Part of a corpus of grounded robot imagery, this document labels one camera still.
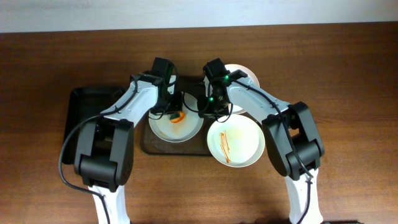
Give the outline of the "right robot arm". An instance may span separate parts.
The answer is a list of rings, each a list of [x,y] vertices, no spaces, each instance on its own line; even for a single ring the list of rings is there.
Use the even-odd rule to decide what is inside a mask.
[[[220,58],[203,67],[206,99],[199,114],[219,118],[239,106],[261,123],[269,160],[285,179],[291,223],[323,223],[317,177],[325,148],[309,107],[281,101],[254,84],[242,70],[230,72]]]

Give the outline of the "white round plate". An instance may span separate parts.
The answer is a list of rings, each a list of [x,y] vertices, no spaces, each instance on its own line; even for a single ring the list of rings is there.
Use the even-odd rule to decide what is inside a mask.
[[[211,155],[225,166],[241,168],[255,163],[263,154],[265,138],[260,126],[247,116],[233,114],[215,121],[206,137]]]

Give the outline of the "pale grey round plate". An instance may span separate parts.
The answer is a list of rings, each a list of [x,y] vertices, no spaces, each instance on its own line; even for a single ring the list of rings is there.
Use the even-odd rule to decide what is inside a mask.
[[[204,123],[204,119],[196,113],[199,82],[197,78],[182,77],[176,86],[168,89],[170,94],[182,92],[182,111],[186,116],[181,122],[171,123],[171,114],[152,114],[149,111],[149,126],[157,137],[166,142],[179,143],[188,141],[199,132]]]

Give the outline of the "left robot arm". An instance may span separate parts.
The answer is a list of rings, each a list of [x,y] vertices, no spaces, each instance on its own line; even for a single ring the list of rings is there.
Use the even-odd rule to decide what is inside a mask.
[[[150,70],[130,78],[112,106],[80,125],[74,170],[94,197],[99,223],[130,223],[124,186],[134,160],[134,128],[147,112],[159,119],[181,109],[174,102],[177,80],[176,66],[157,57]]]

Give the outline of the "cream round plate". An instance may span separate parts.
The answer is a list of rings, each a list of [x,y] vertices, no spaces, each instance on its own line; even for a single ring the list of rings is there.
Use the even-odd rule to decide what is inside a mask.
[[[232,112],[231,104],[228,103],[225,97],[221,93],[213,93],[215,84],[218,84],[215,81],[215,78],[223,78],[225,80],[230,79],[239,79],[239,78],[246,78],[248,77],[252,84],[260,87],[259,81],[255,74],[248,68],[238,65],[238,64],[224,64],[222,61],[219,62],[208,62],[203,67],[203,72],[205,74],[204,83],[205,83],[205,95],[208,98],[209,104],[212,103],[221,103],[220,109],[218,111],[226,115],[226,113],[232,114],[243,114],[246,112],[242,107],[234,105]]]

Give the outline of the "orange green scrub sponge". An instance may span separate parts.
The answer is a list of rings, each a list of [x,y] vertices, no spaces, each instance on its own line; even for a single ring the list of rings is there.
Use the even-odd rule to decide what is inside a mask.
[[[186,114],[183,111],[179,111],[174,114],[171,114],[169,116],[169,120],[171,123],[179,123],[179,122],[181,122],[181,120],[184,119],[185,116],[186,116]]]

